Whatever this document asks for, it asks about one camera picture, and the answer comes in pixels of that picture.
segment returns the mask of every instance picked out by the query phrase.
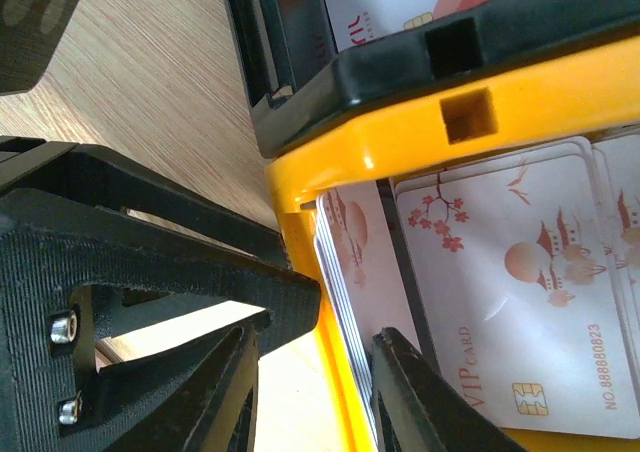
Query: cherry blossom illustration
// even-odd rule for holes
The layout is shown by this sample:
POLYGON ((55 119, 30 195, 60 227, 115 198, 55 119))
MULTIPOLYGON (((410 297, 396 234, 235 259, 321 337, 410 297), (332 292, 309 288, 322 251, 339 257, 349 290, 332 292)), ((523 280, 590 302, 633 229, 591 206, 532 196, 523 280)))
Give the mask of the cherry blossom illustration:
POLYGON ((527 165, 526 159, 523 157, 520 160, 520 169, 518 171, 518 176, 514 180, 509 182, 507 184, 507 187, 509 188, 509 192, 518 196, 520 200, 522 200, 525 204, 531 205, 531 202, 527 198, 529 194, 527 194, 526 192, 523 192, 519 188, 520 184, 524 179, 525 174, 527 173, 527 170, 529 170, 529 166, 527 165))
POLYGON ((413 209, 409 215, 408 222, 411 227, 421 227, 431 230, 436 235, 442 237, 442 248, 450 252, 457 252, 464 249, 462 237, 451 233, 454 222, 465 223, 469 220, 469 214, 463 210, 464 201, 457 197, 452 200, 445 199, 442 195, 440 175, 436 184, 436 194, 426 195, 422 198, 422 207, 413 209), (433 217, 432 207, 436 203, 442 203, 446 207, 444 217, 433 217))

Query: screw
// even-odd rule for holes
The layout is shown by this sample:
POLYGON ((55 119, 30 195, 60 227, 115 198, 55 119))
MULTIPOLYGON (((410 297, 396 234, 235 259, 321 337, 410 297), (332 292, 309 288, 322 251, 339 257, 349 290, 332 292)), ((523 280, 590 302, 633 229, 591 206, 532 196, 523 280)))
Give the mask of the screw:
POLYGON ((59 317, 51 325, 51 341, 54 344, 68 344, 73 342, 78 332, 78 316, 71 310, 65 316, 59 317))
POLYGON ((67 400, 60 406, 58 422, 60 425, 73 425, 78 422, 82 411, 82 396, 80 393, 75 399, 67 400))

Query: wooden table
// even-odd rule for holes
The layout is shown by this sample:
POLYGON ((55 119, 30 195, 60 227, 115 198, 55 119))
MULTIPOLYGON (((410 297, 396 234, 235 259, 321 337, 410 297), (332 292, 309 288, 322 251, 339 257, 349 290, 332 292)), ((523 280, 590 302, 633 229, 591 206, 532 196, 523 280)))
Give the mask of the wooden table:
MULTIPOLYGON (((0 98, 0 117, 1 135, 105 144, 277 227, 222 0, 82 0, 39 85, 0 98)), ((153 353, 211 330, 211 314, 107 345, 153 353)), ((257 451, 341 450, 310 336, 261 360, 259 388, 257 451)))

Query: black panel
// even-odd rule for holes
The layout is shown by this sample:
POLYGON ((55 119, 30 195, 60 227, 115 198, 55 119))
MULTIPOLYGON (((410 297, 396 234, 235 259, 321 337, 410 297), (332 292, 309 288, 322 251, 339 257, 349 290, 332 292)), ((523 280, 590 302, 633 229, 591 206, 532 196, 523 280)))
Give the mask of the black panel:
MULTIPOLYGON (((253 2, 246 8, 243 0, 228 1, 258 144, 270 158, 364 112, 636 35, 640 25, 640 0, 491 0, 344 50, 291 96, 275 100, 278 84, 286 85, 286 80, 253 86, 267 73, 250 62, 260 49, 243 42, 247 37, 257 39, 242 24, 273 28, 269 17, 280 16, 277 3, 253 2), (263 12, 260 17, 253 13, 258 7, 263 12)), ((304 28, 298 29, 298 35, 305 34, 304 28)), ((291 61, 281 55, 281 44, 270 45, 276 63, 291 61)), ((308 63, 315 73, 313 57, 308 63)))
POLYGON ((79 0, 0 0, 0 95, 36 85, 79 0))

